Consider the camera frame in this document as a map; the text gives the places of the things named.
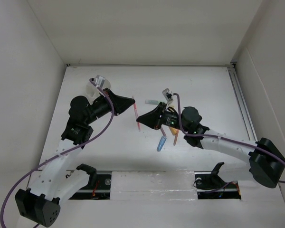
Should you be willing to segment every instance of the white enclosure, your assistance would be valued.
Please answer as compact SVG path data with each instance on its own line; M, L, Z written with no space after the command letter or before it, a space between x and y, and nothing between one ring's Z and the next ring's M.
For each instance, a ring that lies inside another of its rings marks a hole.
M224 65L261 0L28 0L65 63Z

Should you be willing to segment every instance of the wire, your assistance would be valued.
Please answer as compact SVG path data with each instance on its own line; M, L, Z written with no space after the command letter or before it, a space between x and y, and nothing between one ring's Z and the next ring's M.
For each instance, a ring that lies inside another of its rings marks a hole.
M237 184L235 184L235 183L233 183L233 182L231 182L230 184L232 184L232 185L236 186L237 191L239 191L239 187L238 187L238 185L237 185Z
M93 137L92 139L84 142L83 144L80 144L80 145L77 145L71 149L68 149L64 152L61 153L61 155L65 155L67 153L70 153L71 151L74 151L82 146L85 146L87 145L88 143L94 141L95 139L97 139L100 135L102 135L107 129L108 127L110 126L112 120L113 120L113 117L114 117L114 106L113 106L113 103L111 101L111 99L109 98L109 96L101 89L99 88L94 82L92 79L90 79L90 82L92 85L94 85L99 91L100 93L102 93L102 95L105 96L106 100L108 101L108 103L110 104L111 106L111 118L108 122L108 124L104 127L104 129L98 134L96 135L95 137ZM58 155L55 155L54 157L51 157L50 159L46 160L45 162L41 163L39 166L37 166L36 168L32 169L31 171L29 171L27 174L25 174L23 177L21 177L14 185L13 187L11 187L11 189L9 190L8 194L6 195L4 201L3 201L3 204L2 204L2 207L1 207L1 211L0 211L0 224L1 224L1 227L2 228L7 228L5 226L5 223L4 223L4 210L5 210L5 207L6 207L6 204L8 202L8 199L10 198L12 192L15 190L15 188L24 180L26 179L29 175L31 175L33 172L37 171L40 167L44 166L45 164L48 164L49 162L53 161L54 159L58 158L59 156Z
M225 137L219 137L218 135L213 135L213 134L188 134L185 132L185 130L183 129L182 127L182 124L181 124L181 101L180 101L180 95L177 94L177 93L174 93L173 95L177 96L177 106L178 106L178 111L179 111L179 122L180 122L180 130L186 135L186 136L189 136L189 137L210 137L210 138L219 138L221 140L225 140L225 141L228 141L228 142L232 142L232 143L235 143L235 144L238 144L238 145L242 145L242 146L246 146L246 147L250 147L250 148L253 148L255 150L258 150L260 152L263 152L267 155L269 155L270 157L276 159L278 162L280 162L282 165L285 166L285 161L283 161L282 159L280 159L279 157L277 157L276 155L262 149L262 148L259 148L257 146L254 146L254 145L250 145L248 143L244 143L244 142L240 142L240 141L237 141L237 140L233 140L233 139L229 139L229 138L225 138ZM280 183L284 183L285 184L285 180L280 180L279 181Z
M219 197L221 198L225 192L226 188L224 188L223 192L219 195Z
M218 188L218 189L214 189L214 190L211 190L211 191L206 191L206 192L204 192L204 193L214 193L214 192L217 192L217 191L219 191L219 190L221 190L221 189L225 189L229 184L231 184L232 182L228 182L228 183L226 183L226 184L224 184L222 187L220 187L220 188Z
M92 196L95 196L95 191L96 191L98 185L99 185L99 181L96 182L96 186L95 186L95 188L94 188L94 190L92 192Z

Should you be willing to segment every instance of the purple cable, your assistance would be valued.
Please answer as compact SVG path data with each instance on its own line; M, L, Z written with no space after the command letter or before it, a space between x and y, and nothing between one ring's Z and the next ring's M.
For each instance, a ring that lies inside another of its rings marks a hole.
M163 136L167 137L166 132L164 131L164 129L161 127L161 133Z
M76 149L79 148L79 147L82 147L82 146L84 146L84 145L87 145L87 144L90 143L91 141L94 141L95 139L97 139L100 135L102 135L102 134L108 129L108 127L110 126L110 124L111 124L111 122L112 122L112 120L113 120L113 117L114 117L114 106L113 106L113 103L112 103L111 99L109 98L109 96L108 96L101 88L99 88L99 87L92 81L92 79L90 79L90 82L91 82L92 85L94 85L94 86L105 96L105 98L106 98L107 101L109 102L109 104L110 104L110 106L111 106L111 110L112 110L112 111L111 111L111 118L110 118L108 124L104 127L104 129L103 129L98 135L96 135L96 136L93 137L92 139L90 139L90 140L84 142L83 144L77 145L77 146L75 146L75 147L73 147L73 148L71 148L71 149L68 149L68 150L66 150L66 151L64 151L64 152L62 152L62 153L60 153L61 155L65 155L65 154L67 154L67 153L69 153L69 152L71 152L71 151L74 151L74 150L76 150ZM56 159L56 158L58 158L58 157L59 157L58 155L55 155L54 157L51 157L50 159L48 159L48 160L46 160L45 162L41 163L39 166L37 166L36 168L32 169L32 170L29 171L27 174L25 174L23 177L21 177L21 178L14 184L14 186L11 187L11 189L9 190L8 194L6 195L6 197L5 197L5 199L4 199L4 202L3 202L3 204L2 204L1 211L0 211L0 224L1 224L1 227L2 227L2 228L7 228L7 227L5 226L5 223L4 223L4 210L5 210L6 204L7 204L7 202L8 202L8 199L10 198L10 196L11 196L12 192L15 190L15 188L16 188L24 179L26 179L29 175L31 175L33 172L37 171L40 167L44 166L45 164L47 164L47 163L53 161L54 159Z
M189 136L189 137L211 137L211 138L219 138L219 136L217 135L213 135L213 134L188 134L184 131L182 125L181 125L181 101L180 101L180 95L177 94L177 93L174 93L173 95L176 95L177 96L177 106L178 106L178 111L179 111L179 122L180 122L180 130L186 135L186 136ZM250 145L250 144L247 144L247 143L244 143L244 142L240 142L240 141L237 141L237 140L233 140L233 139L229 139L229 138L225 138L225 137L221 137L220 139L222 140L225 140L225 141L228 141L228 142L232 142L232 143L235 143L235 144L238 144L238 145L242 145L242 146L246 146L246 147L250 147L250 148L253 148L253 149L256 149L258 151L261 151L271 157L273 157L274 159L276 159L278 162L280 162L282 165L285 166L285 162L280 159L279 157L275 156L274 154L262 149L262 148L259 148L259 147L256 147L256 146L253 146L253 145ZM285 184L285 180L280 180L279 181L280 183L284 183Z

